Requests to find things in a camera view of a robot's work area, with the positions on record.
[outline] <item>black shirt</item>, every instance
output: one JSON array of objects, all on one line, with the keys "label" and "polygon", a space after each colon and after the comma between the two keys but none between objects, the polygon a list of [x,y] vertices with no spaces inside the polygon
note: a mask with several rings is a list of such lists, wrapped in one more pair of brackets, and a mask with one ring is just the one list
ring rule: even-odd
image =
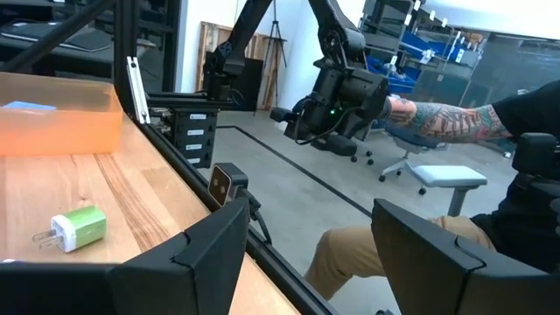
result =
[{"label": "black shirt", "polygon": [[[560,80],[498,101],[493,108],[514,140],[525,132],[550,133],[560,139]],[[557,197],[560,182],[538,179],[536,183],[530,176],[517,174],[498,210],[479,214],[472,221],[502,254],[552,273],[560,267],[558,220],[550,208]]]}]

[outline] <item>khaki pants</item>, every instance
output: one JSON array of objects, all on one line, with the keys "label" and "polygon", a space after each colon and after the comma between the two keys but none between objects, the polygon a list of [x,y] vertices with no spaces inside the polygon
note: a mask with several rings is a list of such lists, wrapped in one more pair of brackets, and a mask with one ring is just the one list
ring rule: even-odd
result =
[{"label": "khaki pants", "polygon": [[[469,218],[444,216],[430,221],[495,250],[488,235]],[[328,300],[353,276],[385,276],[371,228],[345,227],[325,232],[317,244],[305,279]]]}]

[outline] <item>wooden table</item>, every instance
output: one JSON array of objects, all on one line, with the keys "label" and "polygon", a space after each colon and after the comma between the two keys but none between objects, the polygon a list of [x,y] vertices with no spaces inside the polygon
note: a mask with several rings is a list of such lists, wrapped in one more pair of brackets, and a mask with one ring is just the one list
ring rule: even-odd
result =
[{"label": "wooden table", "polygon": [[[70,254],[39,250],[32,243],[55,214],[91,204],[107,215],[102,241]],[[204,204],[128,117],[120,149],[113,154],[0,157],[0,259],[124,262],[207,215]],[[230,313],[298,312],[246,254]]]}]

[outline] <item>person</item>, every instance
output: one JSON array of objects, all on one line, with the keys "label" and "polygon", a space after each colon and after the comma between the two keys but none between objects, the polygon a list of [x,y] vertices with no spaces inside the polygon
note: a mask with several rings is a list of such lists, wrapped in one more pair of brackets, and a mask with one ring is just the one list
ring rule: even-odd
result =
[{"label": "person", "polygon": [[[560,137],[560,80],[479,108],[394,98],[388,98],[386,103],[387,118],[393,123],[449,143],[503,137],[515,141],[525,132]],[[506,198],[491,214],[472,218],[443,216],[430,221],[487,249],[551,273],[560,263],[560,236],[555,232],[558,221],[550,209],[550,199],[538,199],[523,189],[524,178],[517,174]],[[353,276],[384,276],[370,226],[325,232],[304,277],[328,300]]]}]

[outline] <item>tattooed arm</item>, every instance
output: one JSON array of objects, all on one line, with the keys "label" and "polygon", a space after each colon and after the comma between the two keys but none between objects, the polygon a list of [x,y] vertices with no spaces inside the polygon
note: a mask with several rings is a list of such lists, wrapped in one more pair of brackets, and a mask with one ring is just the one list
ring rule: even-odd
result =
[{"label": "tattooed arm", "polygon": [[492,105],[459,108],[433,102],[388,98],[389,120],[417,133],[441,138],[449,143],[469,143],[511,137]]}]

